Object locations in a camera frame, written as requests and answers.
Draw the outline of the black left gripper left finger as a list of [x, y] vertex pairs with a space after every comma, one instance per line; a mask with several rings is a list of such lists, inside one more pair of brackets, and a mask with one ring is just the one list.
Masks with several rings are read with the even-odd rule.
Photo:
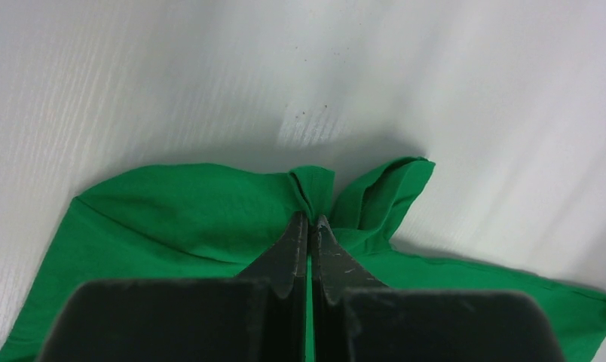
[[98, 279], [56, 319], [40, 361], [303, 361], [308, 218], [232, 278]]

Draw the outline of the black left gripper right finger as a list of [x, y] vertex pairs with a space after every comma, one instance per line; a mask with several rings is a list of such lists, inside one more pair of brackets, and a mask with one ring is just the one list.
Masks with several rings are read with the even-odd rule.
[[524, 293], [391, 287], [337, 242], [324, 216], [310, 255], [318, 361], [564, 360]]

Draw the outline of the green t-shirt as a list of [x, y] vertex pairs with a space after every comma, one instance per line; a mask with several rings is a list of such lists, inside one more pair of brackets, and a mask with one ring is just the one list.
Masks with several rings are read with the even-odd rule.
[[33, 361], [65, 301], [97, 278], [231, 277], [282, 234], [297, 211], [324, 215], [358, 262], [403, 289], [518, 290], [545, 311], [569, 361], [590, 361], [606, 337], [606, 293], [508, 268], [410, 256], [390, 239], [434, 164], [398, 158], [333, 195], [317, 166], [251, 173], [217, 164], [130, 170], [72, 199], [0, 361]]

